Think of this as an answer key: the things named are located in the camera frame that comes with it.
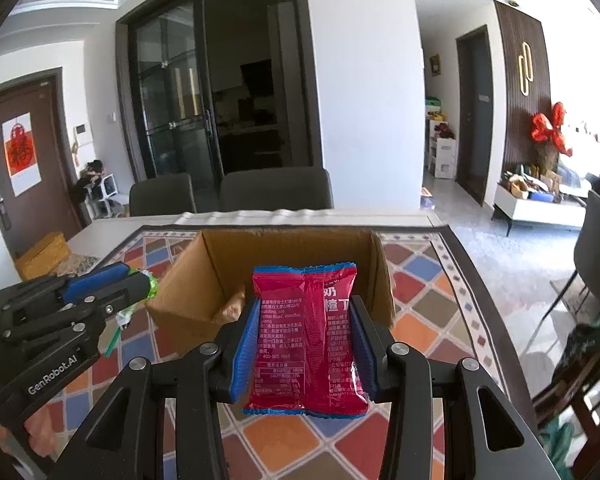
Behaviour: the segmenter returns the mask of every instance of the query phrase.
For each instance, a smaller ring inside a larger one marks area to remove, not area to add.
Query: white pillar
[[[419,208],[425,112],[415,1],[308,1],[335,206]]]

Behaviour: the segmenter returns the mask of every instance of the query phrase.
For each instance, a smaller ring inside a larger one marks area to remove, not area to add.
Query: gold wall decoration
[[[520,71],[520,91],[529,95],[529,83],[534,81],[534,62],[531,57],[531,47],[524,41],[522,43],[522,56],[518,56],[518,70]]]

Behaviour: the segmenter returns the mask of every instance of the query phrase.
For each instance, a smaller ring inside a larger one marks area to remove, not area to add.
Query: vase
[[[536,144],[536,150],[538,150],[538,167],[540,168],[540,175],[545,175],[547,171],[553,171],[558,168],[558,157],[560,153],[558,148],[548,140]]]

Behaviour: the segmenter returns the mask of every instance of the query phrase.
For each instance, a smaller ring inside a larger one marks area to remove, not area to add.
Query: wood slat wall panel
[[[495,5],[500,21],[507,81],[507,129],[502,171],[510,171],[519,164],[536,164],[538,152],[531,139],[531,117],[538,112],[550,117],[549,60],[542,23],[503,3],[496,2]],[[534,69],[534,81],[529,83],[528,96],[520,90],[518,68],[518,56],[522,54],[522,43],[525,41],[531,47]]]

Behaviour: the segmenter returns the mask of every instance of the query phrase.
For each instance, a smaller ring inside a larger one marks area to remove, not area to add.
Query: picture frame
[[[440,54],[436,54],[435,56],[431,56],[429,58],[429,64],[431,66],[431,73],[433,75],[440,75]]]

